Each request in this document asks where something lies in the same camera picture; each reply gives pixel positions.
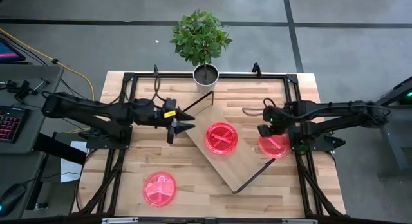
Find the black floor stripe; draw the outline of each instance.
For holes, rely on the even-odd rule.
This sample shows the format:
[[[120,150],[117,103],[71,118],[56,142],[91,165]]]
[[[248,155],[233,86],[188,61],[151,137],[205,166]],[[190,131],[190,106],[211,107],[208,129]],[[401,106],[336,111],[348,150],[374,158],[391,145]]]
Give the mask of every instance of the black floor stripe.
[[[407,23],[294,23],[298,28],[412,28]]]
[[[222,21],[223,26],[287,27],[287,22]],[[0,24],[54,24],[54,25],[101,25],[101,26],[176,26],[178,21],[98,21],[98,20],[45,20],[0,19]]]
[[[294,53],[296,72],[303,73],[303,65],[301,53],[299,52],[299,45],[297,43],[296,29],[294,24],[294,18],[292,16],[292,9],[290,8],[290,1],[283,0],[286,10],[286,18],[288,19],[290,41],[292,42],[292,51]]]
[[[107,25],[107,26],[176,26],[178,21],[105,21],[76,19],[9,19],[0,18],[0,24],[57,24],[57,25]],[[264,21],[222,21],[222,25],[252,27],[295,28],[412,28],[412,23],[289,23]]]

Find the green plant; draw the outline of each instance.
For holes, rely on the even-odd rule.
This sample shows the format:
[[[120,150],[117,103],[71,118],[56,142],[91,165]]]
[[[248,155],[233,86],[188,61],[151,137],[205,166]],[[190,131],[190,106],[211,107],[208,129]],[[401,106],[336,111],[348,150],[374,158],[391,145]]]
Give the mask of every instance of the green plant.
[[[229,34],[221,30],[220,21],[206,11],[194,11],[190,16],[183,16],[178,26],[173,27],[175,52],[193,66],[210,64],[212,58],[221,56],[221,49],[229,47],[233,41]]]

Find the red plastic dish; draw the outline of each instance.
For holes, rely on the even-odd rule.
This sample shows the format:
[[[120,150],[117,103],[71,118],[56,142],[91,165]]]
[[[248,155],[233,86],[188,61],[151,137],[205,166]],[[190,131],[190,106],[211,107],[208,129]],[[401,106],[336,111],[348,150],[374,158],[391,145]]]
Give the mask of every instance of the red plastic dish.
[[[287,135],[259,137],[259,147],[266,156],[279,159],[290,151],[289,138]]]
[[[176,196],[176,182],[167,172],[157,172],[150,175],[143,186],[143,198],[153,207],[164,207]]]
[[[238,146],[238,132],[228,123],[217,122],[206,131],[206,146],[216,154],[229,154]]]

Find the wooden board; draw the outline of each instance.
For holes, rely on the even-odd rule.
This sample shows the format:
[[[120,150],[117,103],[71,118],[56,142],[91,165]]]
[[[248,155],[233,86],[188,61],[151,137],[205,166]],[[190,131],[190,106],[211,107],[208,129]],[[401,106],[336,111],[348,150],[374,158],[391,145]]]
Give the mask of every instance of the wooden board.
[[[118,96],[123,74],[123,71],[108,72],[102,102],[111,102]],[[298,79],[302,99],[319,102],[314,75],[298,74]],[[151,98],[153,82],[154,79],[139,79],[136,97]],[[215,92],[214,106],[223,111],[226,120],[241,129],[243,139],[260,159],[268,161],[257,143],[259,133],[256,126],[263,123],[262,119],[246,117],[241,108],[261,107],[265,97],[272,98],[277,106],[283,106],[283,83],[272,79],[220,79]],[[192,79],[162,79],[160,95],[176,98],[180,107],[187,107],[201,97]],[[84,166],[79,189],[81,207],[101,184],[106,156],[106,150],[98,150]],[[314,152],[314,162],[320,188],[336,208],[345,213],[332,158],[325,153]],[[142,197],[145,178],[156,171],[170,172],[178,184],[173,203],[161,209],[150,207]],[[308,192],[312,210],[315,210],[312,191],[309,189]],[[174,144],[169,145],[165,129],[134,126],[131,148],[124,162],[116,215],[302,218],[295,157],[290,154],[276,160],[244,191],[232,195],[232,190],[186,133],[179,134]]]
[[[233,152],[227,155],[212,153],[204,139],[209,126],[216,122],[229,123],[217,106],[209,106],[196,115],[196,120],[193,122],[196,127],[186,133],[232,191],[237,191],[264,166],[264,162],[244,141],[242,134],[239,133],[240,130],[238,146]]]

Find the keyboard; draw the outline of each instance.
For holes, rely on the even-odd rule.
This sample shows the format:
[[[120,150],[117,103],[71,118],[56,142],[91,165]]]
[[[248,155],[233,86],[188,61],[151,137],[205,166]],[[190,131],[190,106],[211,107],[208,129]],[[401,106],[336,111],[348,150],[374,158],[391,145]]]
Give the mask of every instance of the keyboard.
[[[28,116],[27,109],[0,106],[0,143],[15,143]]]

